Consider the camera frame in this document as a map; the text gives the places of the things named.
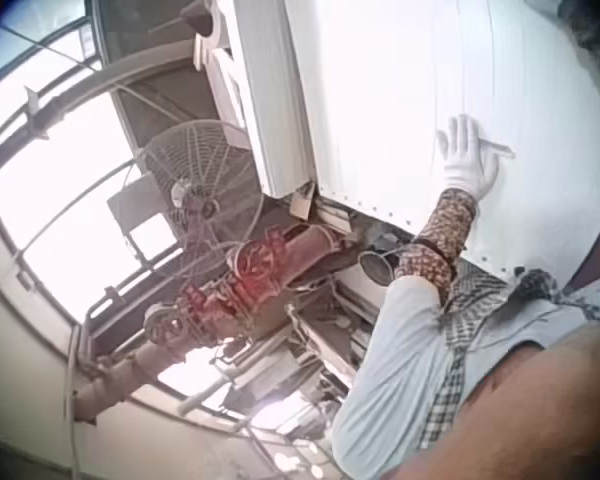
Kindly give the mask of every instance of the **light blue shirt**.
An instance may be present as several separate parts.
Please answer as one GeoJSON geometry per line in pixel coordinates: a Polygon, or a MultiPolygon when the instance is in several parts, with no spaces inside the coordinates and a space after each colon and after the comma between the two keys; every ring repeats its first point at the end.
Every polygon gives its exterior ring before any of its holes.
{"type": "MultiPolygon", "coordinates": [[[[600,280],[584,294],[600,305],[600,280]]],[[[375,479],[416,452],[452,354],[438,324],[437,289],[402,277],[388,289],[365,360],[333,425],[333,453],[355,480],[375,479]]],[[[517,345],[543,348],[586,324],[580,309],[546,300],[506,304],[474,339],[466,363],[464,402],[517,345]]]]}

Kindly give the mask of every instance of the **checkered fabric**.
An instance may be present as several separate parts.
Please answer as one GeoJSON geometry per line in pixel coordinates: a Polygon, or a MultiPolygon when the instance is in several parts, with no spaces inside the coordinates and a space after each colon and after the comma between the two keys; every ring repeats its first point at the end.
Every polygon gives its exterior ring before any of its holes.
{"type": "Polygon", "coordinates": [[[514,298],[521,301],[546,299],[556,305],[575,306],[582,309],[587,320],[600,321],[600,307],[568,296],[558,288],[556,280],[542,270],[524,273],[508,285],[475,266],[463,265],[440,319],[445,342],[453,357],[429,410],[419,449],[433,446],[453,426],[464,390],[467,350],[487,318],[514,298]]]}

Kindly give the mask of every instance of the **sleeve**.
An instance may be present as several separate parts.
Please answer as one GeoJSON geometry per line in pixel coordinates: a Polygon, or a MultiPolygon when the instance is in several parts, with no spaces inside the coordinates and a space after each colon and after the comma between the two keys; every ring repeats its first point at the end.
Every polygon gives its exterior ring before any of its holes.
{"type": "Polygon", "coordinates": [[[333,424],[335,459],[352,478],[377,479],[417,442],[428,385],[446,352],[439,314],[438,292],[426,280],[402,277],[389,287],[362,367],[333,424]]]}
{"type": "Polygon", "coordinates": [[[447,301],[458,261],[476,216],[477,203],[468,193],[458,189],[442,192],[435,210],[418,239],[426,244],[409,245],[400,254],[396,278],[405,275],[422,277],[432,283],[440,304],[447,301]]]}

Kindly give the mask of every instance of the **white glove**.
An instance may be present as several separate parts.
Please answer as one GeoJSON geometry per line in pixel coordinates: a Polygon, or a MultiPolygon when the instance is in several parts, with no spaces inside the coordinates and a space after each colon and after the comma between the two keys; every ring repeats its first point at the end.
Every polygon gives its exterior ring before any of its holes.
{"type": "Polygon", "coordinates": [[[480,155],[476,122],[466,115],[449,120],[449,136],[437,132],[438,147],[444,159],[444,188],[458,188],[479,202],[489,193],[498,175],[498,157],[480,155]]]}

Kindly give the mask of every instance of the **patterned arm sleeve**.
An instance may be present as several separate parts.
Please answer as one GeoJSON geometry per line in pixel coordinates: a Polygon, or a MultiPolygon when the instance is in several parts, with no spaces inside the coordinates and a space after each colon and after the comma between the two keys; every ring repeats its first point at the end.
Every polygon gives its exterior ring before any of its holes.
{"type": "Polygon", "coordinates": [[[462,253],[476,209],[477,203],[468,193],[458,189],[442,192],[429,222],[418,235],[435,245],[438,252],[426,245],[410,245],[400,253],[396,278],[415,275],[427,279],[438,289],[440,304],[444,305],[454,277],[450,264],[455,264],[462,253]]]}

